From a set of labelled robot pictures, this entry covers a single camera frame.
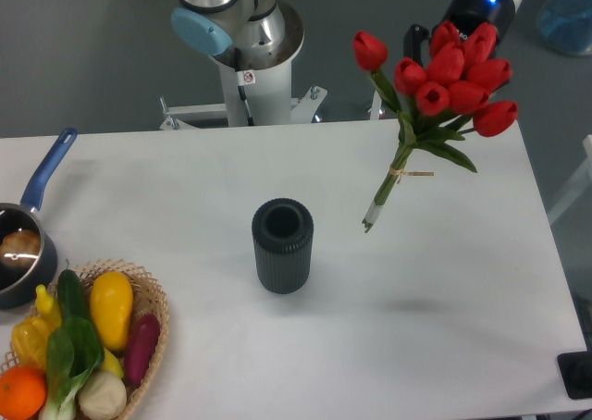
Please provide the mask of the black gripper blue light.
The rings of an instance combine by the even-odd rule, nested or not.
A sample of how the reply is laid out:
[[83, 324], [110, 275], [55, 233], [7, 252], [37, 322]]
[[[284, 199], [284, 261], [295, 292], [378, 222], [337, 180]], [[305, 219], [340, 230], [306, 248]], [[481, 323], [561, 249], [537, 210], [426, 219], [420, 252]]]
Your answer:
[[[456, 28], [461, 43], [475, 34], [478, 26], [485, 23], [493, 26], [496, 31], [493, 53], [496, 53], [514, 18], [515, 0], [452, 0], [443, 21]], [[403, 37], [403, 55], [422, 66], [422, 45], [429, 37], [429, 29], [412, 24]]]

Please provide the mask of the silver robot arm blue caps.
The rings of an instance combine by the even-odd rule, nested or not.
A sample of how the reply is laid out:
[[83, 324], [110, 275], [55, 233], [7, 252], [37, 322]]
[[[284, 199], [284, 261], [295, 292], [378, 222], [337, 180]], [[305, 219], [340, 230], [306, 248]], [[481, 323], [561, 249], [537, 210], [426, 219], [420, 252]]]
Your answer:
[[[443, 18], [466, 40], [482, 23], [503, 38], [523, 0], [452, 0]], [[268, 69], [301, 50], [304, 29], [281, 0], [179, 0], [171, 26], [192, 49], [236, 71]]]

